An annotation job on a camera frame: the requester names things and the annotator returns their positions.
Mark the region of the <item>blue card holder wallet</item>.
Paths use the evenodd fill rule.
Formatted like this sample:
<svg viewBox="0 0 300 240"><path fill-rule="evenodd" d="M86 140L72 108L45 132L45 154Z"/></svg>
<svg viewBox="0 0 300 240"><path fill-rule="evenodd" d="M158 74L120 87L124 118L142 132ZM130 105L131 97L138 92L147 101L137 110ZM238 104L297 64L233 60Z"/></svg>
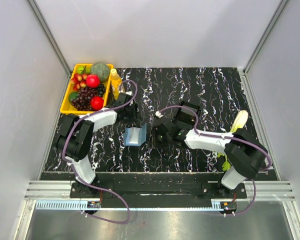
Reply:
<svg viewBox="0 0 300 240"><path fill-rule="evenodd" d="M126 128L123 133L123 144L128 147L140 147L147 139L147 124L145 123L141 128L130 127Z"/></svg>

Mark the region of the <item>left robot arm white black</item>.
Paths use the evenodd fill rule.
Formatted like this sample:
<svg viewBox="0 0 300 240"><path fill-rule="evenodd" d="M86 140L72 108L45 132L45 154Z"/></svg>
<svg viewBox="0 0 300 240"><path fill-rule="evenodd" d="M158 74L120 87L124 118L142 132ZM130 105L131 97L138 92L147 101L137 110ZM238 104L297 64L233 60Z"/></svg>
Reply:
<svg viewBox="0 0 300 240"><path fill-rule="evenodd" d="M70 113L63 118L53 144L71 166L75 179L82 183L81 192L88 198L96 196L99 190L94 182L97 176L88 157L93 133L106 126L134 121L138 105L133 97L131 91L121 92L112 104L101 110L85 115Z"/></svg>

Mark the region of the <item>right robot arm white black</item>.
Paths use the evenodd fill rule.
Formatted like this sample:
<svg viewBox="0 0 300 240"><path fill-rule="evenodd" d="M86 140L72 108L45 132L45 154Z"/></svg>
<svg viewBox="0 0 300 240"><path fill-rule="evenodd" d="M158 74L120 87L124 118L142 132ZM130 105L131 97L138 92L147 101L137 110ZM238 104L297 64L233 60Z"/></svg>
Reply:
<svg viewBox="0 0 300 240"><path fill-rule="evenodd" d="M162 148L202 149L222 153L231 163L217 186L218 194L229 198L238 184L246 179L255 180L258 173L269 169L272 158L267 149L244 128L235 132L209 132L197 129L197 122L186 124L176 120L157 120L151 129L152 146Z"/></svg>

